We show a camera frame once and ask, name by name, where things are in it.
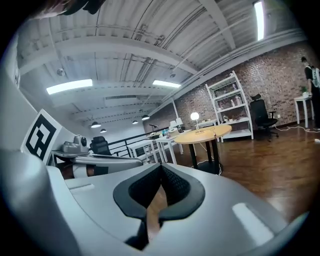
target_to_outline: brick wall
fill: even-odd
[[[276,115],[281,115],[278,125],[295,122],[297,118],[293,99],[301,96],[301,86],[307,85],[304,67],[301,63],[302,56],[305,56],[312,65],[320,67],[317,56],[307,42],[298,42],[269,51],[209,79],[175,100],[178,115],[186,129],[195,127],[194,121],[190,119],[192,112],[199,113],[199,121],[215,118],[215,111],[205,84],[210,86],[219,82],[234,70],[243,87],[248,104],[252,101],[250,96],[261,94],[267,111],[275,110]],[[299,110],[300,118],[304,118],[302,105],[299,106]],[[243,115],[239,109],[228,111],[227,114],[234,118]],[[170,104],[152,115],[148,122],[145,121],[144,129],[146,132],[150,131],[151,127],[147,127],[146,124],[153,123],[163,127],[169,126],[170,121],[175,118],[174,108]]]

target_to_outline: black pants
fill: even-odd
[[[320,128],[320,90],[312,86],[312,104],[314,109],[315,126]]]

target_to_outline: chair headrest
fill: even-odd
[[[92,143],[104,142],[105,140],[103,136],[93,137]]]
[[[251,97],[251,99],[253,100],[253,101],[256,101],[256,100],[259,100],[260,98],[261,98],[261,95],[260,94],[257,94],[256,96],[250,96]]]

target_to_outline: black table leg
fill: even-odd
[[[218,146],[217,141],[211,140],[212,144],[212,151],[213,151],[213,158],[214,158],[214,170],[219,173],[220,172],[220,163],[219,163],[219,153],[218,153]]]
[[[206,153],[208,154],[208,162],[211,163],[212,162],[212,158],[211,158],[211,150],[210,150],[209,141],[205,142],[205,147],[206,147]]]
[[[197,164],[194,145],[193,144],[189,144],[189,149],[190,149],[190,153],[191,153],[193,168],[194,169],[198,169],[198,164]]]

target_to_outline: round table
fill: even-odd
[[[227,124],[209,126],[209,127],[201,128],[198,130],[189,131],[186,134],[181,134],[174,139],[174,142],[179,144],[189,144],[193,168],[207,172],[207,173],[219,174],[220,166],[222,167],[222,164],[219,163],[219,153],[218,153],[216,139],[230,133],[231,130],[232,130],[231,125],[227,125]],[[209,141],[211,141],[211,144],[212,144],[214,163],[212,162],[212,158],[211,158]],[[198,164],[193,144],[202,143],[202,142],[205,142],[206,152],[208,155],[208,162],[203,162],[201,164]]]

